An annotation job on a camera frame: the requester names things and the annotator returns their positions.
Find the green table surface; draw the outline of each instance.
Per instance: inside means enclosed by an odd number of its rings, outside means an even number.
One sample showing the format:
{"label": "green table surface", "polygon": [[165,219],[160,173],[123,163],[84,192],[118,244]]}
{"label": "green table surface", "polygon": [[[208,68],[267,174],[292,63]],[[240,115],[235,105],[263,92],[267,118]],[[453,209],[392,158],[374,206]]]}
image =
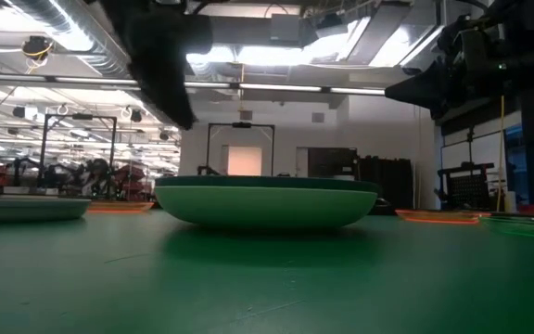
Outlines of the green table surface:
{"label": "green table surface", "polygon": [[374,216],[291,235],[160,211],[0,225],[0,333],[534,333],[534,238]]}

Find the ceiling pipe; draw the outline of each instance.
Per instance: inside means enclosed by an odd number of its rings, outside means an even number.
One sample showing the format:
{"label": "ceiling pipe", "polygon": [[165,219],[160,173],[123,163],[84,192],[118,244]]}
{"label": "ceiling pipe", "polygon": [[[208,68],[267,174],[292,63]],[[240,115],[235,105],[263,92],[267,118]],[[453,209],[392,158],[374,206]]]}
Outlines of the ceiling pipe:
{"label": "ceiling pipe", "polygon": [[69,51],[105,56],[80,59],[103,76],[129,76],[129,57],[92,17],[85,2],[75,0],[5,0],[21,15],[43,25],[53,39]]}

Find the ceiling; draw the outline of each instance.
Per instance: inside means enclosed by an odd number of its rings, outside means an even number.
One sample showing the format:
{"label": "ceiling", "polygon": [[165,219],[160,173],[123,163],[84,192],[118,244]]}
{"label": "ceiling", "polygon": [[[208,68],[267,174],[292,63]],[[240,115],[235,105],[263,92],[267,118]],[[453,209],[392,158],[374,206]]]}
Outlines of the ceiling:
{"label": "ceiling", "polygon": [[[322,19],[323,14],[340,13],[345,25],[348,25],[348,32],[343,36],[329,38],[328,44],[324,40],[319,40],[303,50],[298,49],[300,53],[310,53],[309,61],[303,61],[298,64],[288,65],[280,64],[279,66],[254,64],[249,61],[245,66],[232,65],[227,62],[205,61],[203,69],[200,70],[196,64],[191,64],[193,72],[187,77],[190,80],[201,81],[240,81],[244,77],[245,83],[258,84],[309,84],[309,85],[333,85],[347,87],[386,87],[390,84],[397,83],[407,78],[400,67],[387,67],[394,65],[394,60],[387,60],[400,52],[405,52],[405,48],[413,47],[420,41],[426,33],[429,33],[438,23],[436,22],[435,1],[433,0],[415,0],[409,10],[404,11],[393,24],[394,28],[390,31],[381,30],[374,36],[371,44],[378,43],[381,50],[386,48],[386,52],[391,56],[380,57],[379,52],[366,52],[368,45],[365,44],[362,35],[356,31],[363,19],[368,19],[368,25],[374,24],[375,8],[377,2],[365,0],[329,0],[320,1],[300,1],[300,0],[283,0],[274,6],[268,1],[231,1],[228,4],[210,5],[203,14],[210,15],[213,23],[214,47],[225,47],[231,50],[236,57],[243,56],[245,46],[272,46],[267,45],[269,41],[264,40],[264,36],[270,34],[271,14],[284,13],[281,5],[290,14],[298,13],[304,20],[308,21],[310,26],[314,26]],[[451,16],[458,15],[468,6],[451,7]],[[100,26],[109,28],[103,16],[100,15],[99,7],[95,5],[88,8],[89,14],[98,18]],[[391,19],[382,21],[381,27],[385,27]],[[6,1],[0,1],[0,73],[26,73],[31,70],[31,63],[19,52],[19,48],[29,36],[41,35],[51,37],[50,31],[43,25],[33,19],[28,19],[20,15],[17,11],[6,6]],[[347,48],[347,45],[355,46],[350,48],[351,55],[347,59],[340,59],[341,50]],[[53,53],[48,57],[46,63],[38,68],[32,69],[31,74],[41,75],[58,75],[58,76],[82,76],[82,77],[99,77],[100,73],[92,66],[84,62],[83,53],[71,53],[63,45],[55,48]],[[289,59],[288,54],[284,54],[279,59]],[[379,66],[372,67],[371,61],[364,62],[364,57],[372,55],[381,58]],[[260,55],[253,55],[250,59],[257,59]],[[413,58],[408,64],[410,67],[424,68],[428,66],[434,55],[426,49],[417,57]],[[37,112],[44,115],[45,113],[63,113],[73,112],[87,113],[99,116],[114,116],[117,118],[119,133],[117,142],[121,143],[118,148],[119,157],[128,159],[134,157],[141,162],[146,163],[154,170],[178,168],[178,154],[180,151],[180,135],[177,129],[172,128],[167,119],[161,112],[158,112],[151,106],[147,106],[133,95],[132,92],[122,91],[93,91],[80,89],[60,89],[60,88],[38,88],[38,87],[15,87],[0,85],[0,147],[2,148],[26,148],[30,152],[22,150],[21,154],[38,155],[40,153],[40,144],[37,142],[42,137],[43,116],[32,119],[18,118],[12,115],[15,107],[27,107],[32,109],[36,107]],[[193,101],[200,102],[227,102],[238,100],[240,95],[237,91],[232,90],[209,90],[209,89],[191,89],[189,96]],[[247,91],[244,94],[245,100],[250,101],[275,101],[275,102],[316,102],[328,104],[330,109],[336,109],[343,96],[328,94],[306,94],[293,92],[270,92],[270,91]],[[130,110],[142,110],[142,120],[132,122],[129,117]],[[102,128],[109,127],[109,123],[103,124],[101,121],[84,122],[76,121],[71,118],[63,120],[66,125],[57,124],[48,139],[52,140],[54,145],[51,149],[58,151],[61,159],[76,157],[76,149],[81,155],[91,154],[92,157],[100,154],[108,154],[108,141],[110,139],[109,131],[92,132],[87,139],[78,139],[70,135],[70,130],[78,128]],[[19,135],[11,135],[8,128],[19,128]],[[162,130],[170,130],[171,139],[161,141],[159,134]],[[22,139],[24,141],[12,141],[10,139]],[[64,141],[82,141],[85,144],[65,143]],[[138,143],[139,147],[128,146],[129,143]],[[0,157],[4,158],[6,154],[0,151]]]}

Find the green plate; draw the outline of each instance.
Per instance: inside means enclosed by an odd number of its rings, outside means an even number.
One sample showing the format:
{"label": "green plate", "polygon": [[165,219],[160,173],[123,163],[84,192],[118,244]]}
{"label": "green plate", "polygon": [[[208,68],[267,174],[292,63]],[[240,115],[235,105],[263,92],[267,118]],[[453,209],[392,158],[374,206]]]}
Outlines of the green plate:
{"label": "green plate", "polygon": [[83,216],[89,199],[59,199],[47,196],[0,197],[0,223],[53,222]]}
{"label": "green plate", "polygon": [[498,233],[534,237],[534,217],[481,217],[481,223]]}
{"label": "green plate", "polygon": [[156,180],[161,207],[183,221],[237,228],[321,228],[355,223],[379,187],[367,182],[262,176]]}

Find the orange tray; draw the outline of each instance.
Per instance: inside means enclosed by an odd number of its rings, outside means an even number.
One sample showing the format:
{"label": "orange tray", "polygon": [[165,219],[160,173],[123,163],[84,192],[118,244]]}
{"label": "orange tray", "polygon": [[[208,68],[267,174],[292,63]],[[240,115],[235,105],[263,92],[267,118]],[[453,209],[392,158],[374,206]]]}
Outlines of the orange tray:
{"label": "orange tray", "polygon": [[93,200],[89,213],[139,213],[151,209],[153,202],[130,202],[115,200]]}
{"label": "orange tray", "polygon": [[474,225],[480,217],[489,217],[489,212],[450,212],[435,210],[396,210],[399,217],[409,222]]}

